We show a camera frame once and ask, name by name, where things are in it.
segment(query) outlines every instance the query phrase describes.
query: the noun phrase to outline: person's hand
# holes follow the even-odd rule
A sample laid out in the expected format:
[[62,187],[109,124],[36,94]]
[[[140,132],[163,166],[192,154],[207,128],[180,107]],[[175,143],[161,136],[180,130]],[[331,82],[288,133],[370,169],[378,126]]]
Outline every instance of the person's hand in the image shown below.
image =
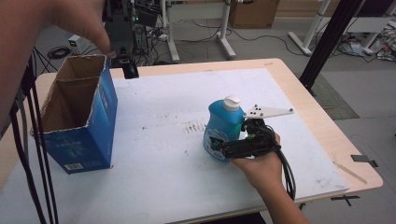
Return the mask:
[[[276,141],[280,144],[280,137],[276,134]],[[269,152],[255,159],[231,159],[247,177],[247,180],[260,194],[265,196],[274,188],[283,188],[282,165],[275,152]]]
[[90,39],[106,56],[116,57],[102,24],[105,0],[48,0],[51,1],[50,23]]

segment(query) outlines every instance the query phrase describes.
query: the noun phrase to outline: floor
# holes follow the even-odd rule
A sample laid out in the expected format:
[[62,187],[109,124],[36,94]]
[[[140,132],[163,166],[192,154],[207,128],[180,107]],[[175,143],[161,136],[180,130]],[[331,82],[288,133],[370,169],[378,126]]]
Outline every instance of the floor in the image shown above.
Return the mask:
[[[251,39],[261,35],[266,37],[255,41],[243,40],[235,31],[227,36],[236,60],[279,58],[294,74],[304,71],[309,58],[302,55],[296,45],[288,38],[293,31],[301,39],[307,32],[312,19],[276,18],[271,29],[235,30],[244,38]],[[197,20],[175,23],[175,39],[197,40],[212,36],[220,21]],[[70,34],[57,28],[45,30],[37,40],[36,46],[46,54],[50,49],[66,45]],[[215,38],[196,43],[177,41],[181,63],[201,63],[226,61],[222,48]],[[170,63],[165,43],[157,45],[160,61]],[[51,61],[59,67],[62,60]],[[150,58],[140,59],[138,65],[152,63]],[[37,70],[43,70],[38,64]],[[320,200],[307,203],[303,212],[311,223],[396,223],[396,63],[373,60],[367,63],[363,58],[338,55],[331,57],[324,65],[321,74],[335,88],[344,100],[360,116],[359,119],[343,119],[334,122],[350,141],[371,160],[384,180],[384,186],[349,196],[358,196],[347,200]],[[267,223],[269,215],[262,212]]]

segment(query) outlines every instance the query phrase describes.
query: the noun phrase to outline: blue plastic bottle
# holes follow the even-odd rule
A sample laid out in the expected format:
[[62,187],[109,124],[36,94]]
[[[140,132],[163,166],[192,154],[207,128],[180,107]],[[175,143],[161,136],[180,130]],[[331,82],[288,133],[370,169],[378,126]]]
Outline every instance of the blue plastic bottle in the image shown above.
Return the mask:
[[210,119],[205,128],[204,147],[208,153],[220,161],[228,161],[228,159],[210,147],[209,137],[215,137],[225,142],[239,139],[241,126],[244,122],[244,111],[239,103],[240,99],[231,95],[209,106]]

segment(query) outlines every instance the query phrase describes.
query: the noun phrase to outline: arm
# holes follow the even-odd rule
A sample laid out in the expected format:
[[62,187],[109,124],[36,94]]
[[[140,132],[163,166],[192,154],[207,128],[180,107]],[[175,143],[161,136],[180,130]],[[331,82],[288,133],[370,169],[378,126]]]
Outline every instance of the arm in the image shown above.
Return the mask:
[[89,38],[115,57],[102,25],[104,0],[0,1],[0,128],[3,127],[40,31],[58,25]]
[[253,160],[232,159],[259,192],[274,223],[308,223],[282,184],[282,166],[275,152]]

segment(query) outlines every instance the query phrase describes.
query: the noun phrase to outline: cardboard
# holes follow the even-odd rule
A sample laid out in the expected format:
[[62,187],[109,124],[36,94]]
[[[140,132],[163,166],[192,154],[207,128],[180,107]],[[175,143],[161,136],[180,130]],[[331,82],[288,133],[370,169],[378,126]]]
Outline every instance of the cardboard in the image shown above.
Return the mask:
[[229,22],[236,29],[271,28],[279,0],[256,0],[252,4],[231,3]]
[[64,61],[41,118],[47,151],[68,174],[110,167],[117,103],[105,56]]

